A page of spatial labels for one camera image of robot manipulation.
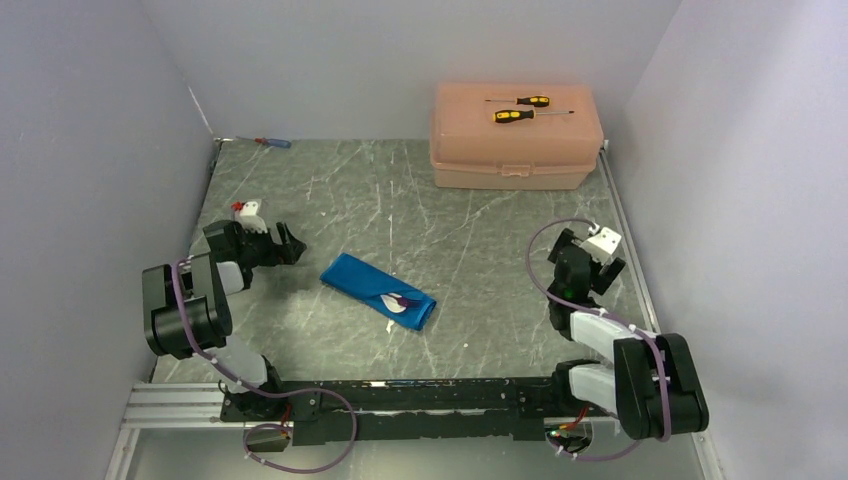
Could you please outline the blue cloth napkin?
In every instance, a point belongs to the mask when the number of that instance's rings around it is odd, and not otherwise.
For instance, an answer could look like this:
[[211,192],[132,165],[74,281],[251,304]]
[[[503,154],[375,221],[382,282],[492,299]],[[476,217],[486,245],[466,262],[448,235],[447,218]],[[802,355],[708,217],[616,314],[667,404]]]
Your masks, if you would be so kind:
[[[340,254],[320,275],[320,280],[414,331],[423,329],[437,305],[437,301],[423,291],[347,253]],[[400,314],[392,313],[380,298],[389,292],[419,300],[420,305]]]

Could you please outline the white plastic utensil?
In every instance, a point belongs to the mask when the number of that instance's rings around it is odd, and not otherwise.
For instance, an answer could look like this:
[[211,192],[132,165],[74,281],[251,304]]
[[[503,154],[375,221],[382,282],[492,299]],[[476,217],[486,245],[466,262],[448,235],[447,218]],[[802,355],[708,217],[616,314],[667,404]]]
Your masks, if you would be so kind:
[[414,301],[394,292],[380,296],[385,307],[392,313],[400,314],[414,305]]

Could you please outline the purple fork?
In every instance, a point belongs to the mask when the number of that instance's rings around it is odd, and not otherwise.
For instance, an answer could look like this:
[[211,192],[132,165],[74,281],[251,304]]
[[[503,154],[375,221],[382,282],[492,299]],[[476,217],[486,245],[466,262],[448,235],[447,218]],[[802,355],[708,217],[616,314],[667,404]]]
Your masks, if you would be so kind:
[[383,301],[386,307],[395,313],[401,313],[410,308],[415,309],[420,305],[419,300],[410,299],[404,296],[384,295]]

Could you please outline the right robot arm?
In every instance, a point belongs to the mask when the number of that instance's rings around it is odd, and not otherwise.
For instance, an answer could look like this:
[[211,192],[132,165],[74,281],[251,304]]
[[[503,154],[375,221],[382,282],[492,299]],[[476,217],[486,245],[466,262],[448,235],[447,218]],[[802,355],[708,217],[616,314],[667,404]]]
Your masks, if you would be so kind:
[[554,266],[546,290],[552,327],[599,356],[557,365],[552,404],[564,415],[598,407],[634,440],[701,432],[710,414],[685,338],[617,320],[596,299],[626,265],[615,254],[620,242],[606,227],[585,238],[564,229],[548,255]]

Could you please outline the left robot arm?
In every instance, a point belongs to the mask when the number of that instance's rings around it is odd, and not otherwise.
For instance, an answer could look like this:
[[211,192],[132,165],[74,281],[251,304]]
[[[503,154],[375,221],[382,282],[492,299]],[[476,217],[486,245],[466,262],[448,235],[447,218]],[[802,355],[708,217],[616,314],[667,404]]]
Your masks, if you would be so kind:
[[294,265],[306,252],[285,223],[276,228],[279,241],[235,220],[213,222],[203,229],[208,252],[142,273],[149,349],[158,357],[202,358],[229,392],[249,392],[248,407],[264,420],[285,411],[288,394],[267,359],[234,335],[228,297],[251,288],[256,268]]

